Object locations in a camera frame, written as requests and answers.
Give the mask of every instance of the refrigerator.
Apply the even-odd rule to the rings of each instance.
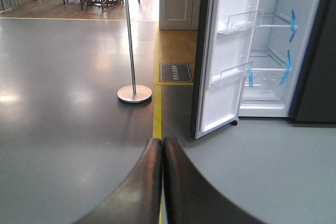
[[[321,2],[201,0],[192,137],[235,125],[239,116],[289,117],[305,55],[318,39],[313,28],[328,5]]]

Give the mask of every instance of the metal pole stand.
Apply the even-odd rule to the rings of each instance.
[[[152,90],[146,86],[135,84],[135,71],[134,71],[134,58],[133,58],[133,46],[132,46],[132,34],[131,34],[131,18],[128,0],[125,0],[126,7],[126,21],[128,30],[128,42],[130,48],[130,60],[131,60],[131,73],[132,73],[132,85],[122,87],[118,90],[119,100],[126,103],[141,103],[147,101],[152,96]]]

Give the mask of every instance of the refrigerator shelf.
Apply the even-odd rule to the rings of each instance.
[[[278,15],[264,15],[259,27],[284,27],[290,28],[290,22]]]
[[[218,33],[231,34],[238,31],[252,29],[261,24],[264,10],[239,13],[235,15],[222,15],[218,22]]]
[[[252,69],[286,70],[286,62],[271,49],[251,50],[248,65]]]
[[[250,71],[247,70],[247,65],[248,63],[226,70],[215,69],[211,85],[220,87],[228,83],[237,81],[239,79],[245,78],[250,74]]]
[[[271,101],[281,102],[284,99],[286,83],[279,84],[285,69],[252,69],[253,87],[249,78],[245,79],[243,102]]]
[[[250,52],[253,86],[245,78],[243,102],[281,102],[284,99],[286,82],[280,84],[286,73],[286,63],[269,49]]]

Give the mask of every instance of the yellow tape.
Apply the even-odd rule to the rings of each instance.
[[[25,17],[0,17],[7,19],[51,19],[51,20],[96,20],[96,21],[126,21],[126,19],[94,19],[94,18],[25,18]],[[131,20],[135,22],[156,22],[152,20]]]

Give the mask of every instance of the glossy floor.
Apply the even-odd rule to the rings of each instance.
[[[336,125],[241,118],[193,140],[192,92],[163,87],[163,135],[180,140],[217,190],[265,223],[336,222]]]
[[[132,22],[137,84],[153,89],[156,22]],[[152,137],[121,21],[0,19],[0,222],[72,223],[125,179]]]

